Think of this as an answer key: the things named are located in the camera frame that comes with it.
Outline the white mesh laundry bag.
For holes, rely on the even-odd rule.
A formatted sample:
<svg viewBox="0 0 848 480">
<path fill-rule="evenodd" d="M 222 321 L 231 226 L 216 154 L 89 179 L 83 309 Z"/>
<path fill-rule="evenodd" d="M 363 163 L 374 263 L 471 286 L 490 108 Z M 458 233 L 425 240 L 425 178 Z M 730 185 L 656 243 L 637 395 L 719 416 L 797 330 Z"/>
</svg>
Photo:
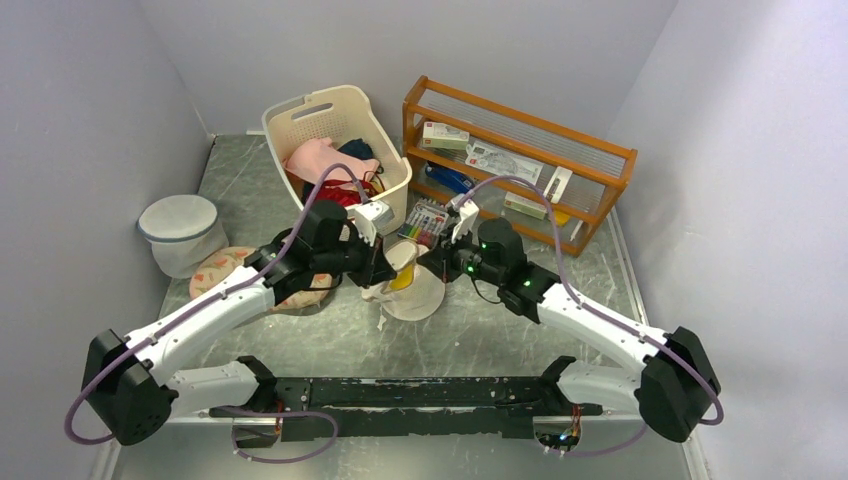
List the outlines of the white mesh laundry bag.
<svg viewBox="0 0 848 480">
<path fill-rule="evenodd" d="M 396 271 L 429 249 L 411 240 L 402 240 L 390 247 L 385 255 Z M 361 290 L 361 298 L 380 307 L 382 328 L 385 318 L 404 322 L 417 322 L 433 315 L 445 299 L 446 286 L 435 274 L 417 264 L 414 282 L 403 290 L 391 291 L 390 281 Z"/>
</svg>

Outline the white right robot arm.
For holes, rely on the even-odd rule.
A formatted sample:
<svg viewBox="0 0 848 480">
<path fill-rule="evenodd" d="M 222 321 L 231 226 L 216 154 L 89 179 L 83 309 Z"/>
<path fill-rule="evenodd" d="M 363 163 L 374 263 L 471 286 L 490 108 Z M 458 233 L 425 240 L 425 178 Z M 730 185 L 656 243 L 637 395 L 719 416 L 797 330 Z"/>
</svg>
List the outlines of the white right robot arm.
<svg viewBox="0 0 848 480">
<path fill-rule="evenodd" d="M 495 286 L 500 305 L 528 320 L 561 329 L 613 360 L 611 367 L 574 360 L 557 368 L 539 391 L 550 413 L 593 404 L 636 413 L 663 438 L 682 443 L 713 419 L 720 383 L 693 331 L 672 332 L 629 319 L 578 293 L 553 271 L 527 258 L 521 236 L 503 219 L 484 221 L 477 233 L 444 233 L 418 264 L 449 283 L 462 275 Z"/>
</svg>

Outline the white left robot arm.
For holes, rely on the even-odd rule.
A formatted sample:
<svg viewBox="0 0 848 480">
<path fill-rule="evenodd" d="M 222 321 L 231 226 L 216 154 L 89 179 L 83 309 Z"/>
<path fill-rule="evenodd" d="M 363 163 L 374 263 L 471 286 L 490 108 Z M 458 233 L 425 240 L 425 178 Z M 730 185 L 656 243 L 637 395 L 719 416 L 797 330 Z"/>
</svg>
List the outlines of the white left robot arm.
<svg viewBox="0 0 848 480">
<path fill-rule="evenodd" d="M 83 400 L 123 446 L 149 438 L 172 416 L 223 407 L 254 416 L 281 411 L 276 377 L 253 356 L 219 367 L 184 366 L 223 334 L 312 289 L 319 274 L 347 276 L 358 286 L 393 279 L 380 233 L 393 218 L 382 201 L 352 211 L 315 201 L 294 228 L 257 248 L 212 290 L 127 335 L 97 335 L 87 354 Z"/>
</svg>

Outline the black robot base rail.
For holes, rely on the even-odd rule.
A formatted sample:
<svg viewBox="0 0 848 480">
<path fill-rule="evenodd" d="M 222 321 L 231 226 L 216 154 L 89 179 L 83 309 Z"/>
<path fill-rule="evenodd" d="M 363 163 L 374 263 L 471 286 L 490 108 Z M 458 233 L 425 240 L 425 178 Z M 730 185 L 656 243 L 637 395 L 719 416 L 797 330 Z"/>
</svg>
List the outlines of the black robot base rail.
<svg viewBox="0 0 848 480">
<path fill-rule="evenodd" d="M 574 404 L 552 375 L 517 377 L 278 377 L 243 404 L 214 407 L 214 418 L 268 419 L 281 442 L 346 437 L 495 434 L 531 439 L 546 417 L 598 416 Z"/>
</svg>

